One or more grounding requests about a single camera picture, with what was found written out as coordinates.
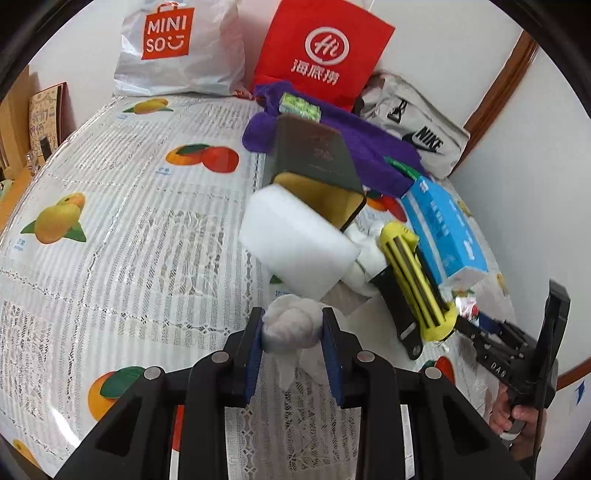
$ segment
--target nike bag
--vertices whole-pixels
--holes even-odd
[[[350,111],[393,32],[345,0],[282,0],[253,86],[289,80],[300,92]]]
[[[363,91],[361,118],[412,143],[421,165],[438,179],[456,166],[470,134],[437,110],[399,75],[372,77]]]
[[[231,95],[244,76],[235,0],[130,0],[121,29],[116,93]]]

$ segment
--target orange square logo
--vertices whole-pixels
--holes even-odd
[[[156,13],[146,15],[142,60],[188,55],[194,12],[194,8],[179,8],[177,2],[165,2]]]

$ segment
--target metal screw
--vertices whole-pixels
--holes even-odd
[[[158,367],[148,367],[144,370],[144,378],[156,380],[160,376],[161,370]]]
[[[219,351],[219,352],[215,352],[212,355],[212,362],[215,364],[222,364],[224,362],[227,362],[229,358],[230,358],[230,355],[228,355],[228,353],[226,353],[224,351]]]
[[[425,369],[425,375],[431,380],[439,380],[441,378],[441,370],[437,367],[427,367]]]
[[[372,352],[368,352],[367,350],[361,350],[357,354],[357,360],[363,362],[364,364],[370,364],[375,360],[375,355]]]

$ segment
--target black logo on bag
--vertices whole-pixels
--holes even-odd
[[[400,100],[400,105],[392,109],[392,111],[387,115],[387,117],[392,122],[396,122],[399,124],[400,120],[402,120],[403,113],[406,111],[407,105],[408,102],[406,100]]]
[[[418,132],[404,135],[402,140],[414,145],[418,150],[424,150],[431,153],[437,153],[437,150],[443,145],[443,140],[426,126]]]

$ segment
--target purple towel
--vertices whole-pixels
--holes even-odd
[[[302,97],[308,103],[320,107],[320,123],[337,129],[343,135],[357,175],[369,188],[401,197],[413,184],[412,180],[388,165],[384,156],[406,163],[422,174],[426,173],[420,163],[421,157],[411,144],[393,137],[352,113],[298,92],[286,81],[255,87],[255,96],[266,99],[265,111],[253,116],[246,126],[242,144],[247,150],[269,153],[273,149],[277,116],[280,113],[279,104],[284,92]]]

